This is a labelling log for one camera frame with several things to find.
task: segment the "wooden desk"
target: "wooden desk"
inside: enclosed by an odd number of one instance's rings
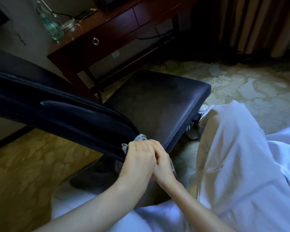
[[[130,0],[110,12],[98,10],[76,30],[54,42],[48,58],[81,93],[92,95],[77,75],[85,71],[98,87],[101,100],[100,90],[108,85],[103,83],[101,87],[99,82],[105,77],[97,80],[88,67],[172,17],[176,28],[177,13],[191,8],[197,1]]]

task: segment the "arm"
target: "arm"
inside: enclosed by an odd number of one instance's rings
[[[141,141],[130,142],[119,178],[110,188],[35,232],[105,231],[134,208],[155,166],[155,151],[151,146]]]
[[[194,229],[205,232],[233,232],[233,229],[193,198],[183,185],[175,179],[170,157],[162,145],[154,140],[146,142],[153,146],[157,156],[157,165],[154,170],[155,180],[177,204]]]

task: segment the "chair seat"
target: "chair seat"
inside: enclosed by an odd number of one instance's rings
[[[201,81],[138,71],[104,105],[126,116],[169,153],[210,93],[211,86]]]

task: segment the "chair backrest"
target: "chair backrest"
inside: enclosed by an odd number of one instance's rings
[[[123,161],[139,134],[122,114],[77,94],[59,76],[0,51],[0,117],[61,136]]]

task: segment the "sneaker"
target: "sneaker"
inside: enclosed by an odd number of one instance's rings
[[[208,105],[202,105],[198,113],[202,115],[207,109]],[[199,125],[194,122],[190,122],[190,125],[186,128],[185,133],[191,140],[196,140],[199,136]]]

